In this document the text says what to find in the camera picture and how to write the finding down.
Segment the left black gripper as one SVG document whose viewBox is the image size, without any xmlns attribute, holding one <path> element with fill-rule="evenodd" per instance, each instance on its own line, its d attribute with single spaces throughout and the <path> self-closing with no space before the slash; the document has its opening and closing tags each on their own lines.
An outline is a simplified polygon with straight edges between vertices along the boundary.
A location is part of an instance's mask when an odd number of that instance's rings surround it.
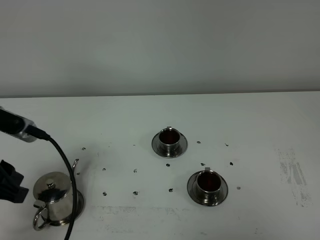
<svg viewBox="0 0 320 240">
<path fill-rule="evenodd" d="M 24 176 L 4 161 L 0 161 L 0 199 L 15 204 L 21 204 L 26 199 L 28 188 L 22 187 Z"/>
</svg>

